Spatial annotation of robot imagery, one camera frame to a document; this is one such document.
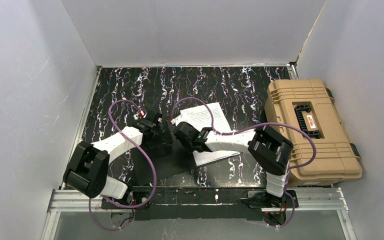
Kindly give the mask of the beige file folder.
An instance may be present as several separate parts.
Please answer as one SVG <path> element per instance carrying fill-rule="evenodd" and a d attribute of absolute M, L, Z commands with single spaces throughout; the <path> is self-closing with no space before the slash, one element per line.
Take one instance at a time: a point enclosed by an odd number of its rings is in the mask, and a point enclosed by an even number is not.
<path fill-rule="evenodd" d="M 225 160 L 230 157 L 238 156 L 240 153 L 235 151 L 216 151 L 216 152 L 187 152 L 182 144 L 173 135 L 174 126 L 169 122 L 169 128 L 172 135 L 172 144 L 162 145 L 153 149 L 142 149 L 147 153 L 156 172 L 156 179 L 162 180 L 174 175 L 178 175 L 198 167 Z"/>

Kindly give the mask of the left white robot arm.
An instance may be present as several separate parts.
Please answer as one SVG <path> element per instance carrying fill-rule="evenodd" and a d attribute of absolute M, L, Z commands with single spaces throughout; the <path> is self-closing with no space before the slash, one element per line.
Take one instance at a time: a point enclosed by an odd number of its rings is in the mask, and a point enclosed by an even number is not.
<path fill-rule="evenodd" d="M 108 138 L 77 144 L 63 182 L 89 198 L 101 195 L 121 200 L 129 186 L 108 175 L 109 164 L 131 149 L 146 151 L 172 143 L 169 121 L 161 113 L 149 111 Z"/>

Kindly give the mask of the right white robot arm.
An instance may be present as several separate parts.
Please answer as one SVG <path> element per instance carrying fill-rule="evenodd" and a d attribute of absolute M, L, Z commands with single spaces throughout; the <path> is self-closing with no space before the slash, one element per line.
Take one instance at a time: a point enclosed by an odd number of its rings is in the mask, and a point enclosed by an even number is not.
<path fill-rule="evenodd" d="M 251 156 L 265 171 L 266 193 L 279 199 L 283 197 L 292 143 L 272 127 L 264 124 L 250 129 L 216 133 L 210 127 L 198 130 L 182 121 L 174 127 L 172 133 L 189 152 L 233 151 Z"/>

